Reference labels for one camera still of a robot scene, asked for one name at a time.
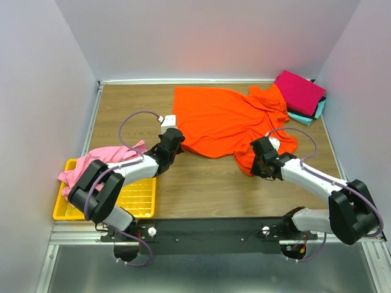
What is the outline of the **orange t shirt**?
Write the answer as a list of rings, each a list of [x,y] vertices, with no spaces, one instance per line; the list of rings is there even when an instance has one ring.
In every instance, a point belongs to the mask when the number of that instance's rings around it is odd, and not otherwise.
[[[266,90],[251,86],[247,95],[229,89],[177,87],[172,112],[185,137],[184,150],[212,159],[232,155],[246,175],[255,158],[250,143],[267,132],[279,140],[279,154],[298,148],[297,138],[282,130],[289,117],[276,85]]]

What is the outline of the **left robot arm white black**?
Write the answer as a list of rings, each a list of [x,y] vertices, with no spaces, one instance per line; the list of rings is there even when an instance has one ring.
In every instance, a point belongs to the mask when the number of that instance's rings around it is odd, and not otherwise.
[[[179,129],[169,128],[160,135],[160,142],[140,159],[115,164],[94,160],[71,189],[68,201],[84,214],[86,220],[111,226],[120,240],[131,240],[137,220],[116,204],[121,189],[167,171],[175,156],[183,152],[181,144],[184,141]]]

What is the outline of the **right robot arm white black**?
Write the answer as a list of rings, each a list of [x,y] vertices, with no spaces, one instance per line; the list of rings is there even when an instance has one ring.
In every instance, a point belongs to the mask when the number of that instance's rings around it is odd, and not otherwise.
[[[250,147],[254,152],[252,175],[293,183],[328,205],[325,210],[298,207],[286,213],[282,223],[273,229],[274,234],[295,239],[302,232],[321,232],[352,245],[363,237],[381,233],[384,223],[362,181],[344,181],[312,168],[290,153],[279,154],[273,137],[254,140]]]

